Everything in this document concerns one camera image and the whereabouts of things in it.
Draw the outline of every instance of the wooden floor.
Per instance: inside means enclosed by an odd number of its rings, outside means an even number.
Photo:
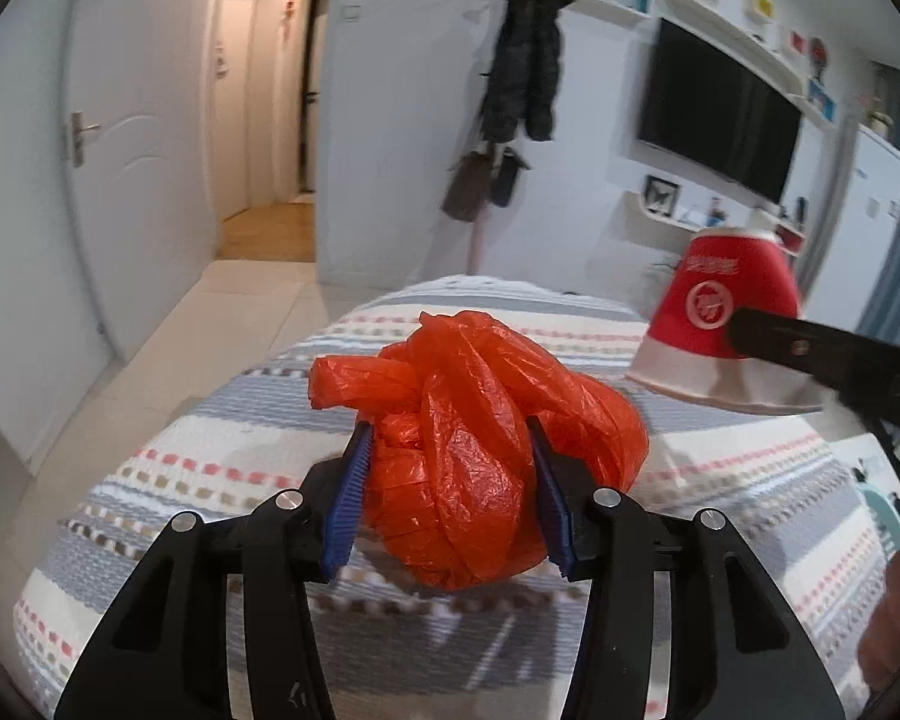
[[[217,256],[221,260],[317,261],[313,204],[266,205],[228,218]]]

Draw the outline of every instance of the striped tablecloth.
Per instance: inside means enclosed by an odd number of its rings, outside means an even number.
[[[52,714],[98,620],[170,517],[182,509],[208,520],[246,514],[297,485],[315,461],[341,453],[353,413],[310,410],[305,374],[314,357],[374,354],[413,332],[421,311],[461,309],[490,312],[634,401],[652,444],[631,495],[678,517],[709,506],[726,512],[802,620],[848,716],[859,714],[866,688],[855,650],[883,591],[884,559],[868,510],[821,436],[802,418],[690,406],[624,382],[646,330],[624,306],[463,276],[374,300],[247,370],[87,493],[13,610],[43,712]],[[570,586],[549,562],[504,583],[437,593],[414,584],[362,532],[338,581],[309,591],[341,720],[559,717],[588,586]],[[658,608],[666,607],[661,583]],[[665,713],[665,623],[655,639],[650,718]],[[228,659],[234,717],[250,717],[236,582]],[[113,686],[142,688],[120,674]]]

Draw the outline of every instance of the black framed picture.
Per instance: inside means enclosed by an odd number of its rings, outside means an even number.
[[[679,184],[655,175],[648,175],[647,183],[643,188],[643,207],[651,214],[672,217],[679,195]]]

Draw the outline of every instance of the blue gripper pad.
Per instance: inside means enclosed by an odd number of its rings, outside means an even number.
[[[570,511],[543,448],[536,440],[533,441],[533,464],[536,466],[536,519],[550,561],[559,567],[560,574],[565,577],[577,564]]]
[[[320,568],[324,576],[337,576],[338,570],[350,560],[353,539],[364,510],[364,483],[370,472],[370,451],[373,446],[373,430],[370,427],[354,436],[343,453],[347,462],[337,497],[327,512],[323,525],[323,554]]]

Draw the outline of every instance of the flat screen tv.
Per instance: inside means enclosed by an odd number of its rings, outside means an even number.
[[[779,202],[800,112],[706,40],[660,20],[639,140],[665,148]]]

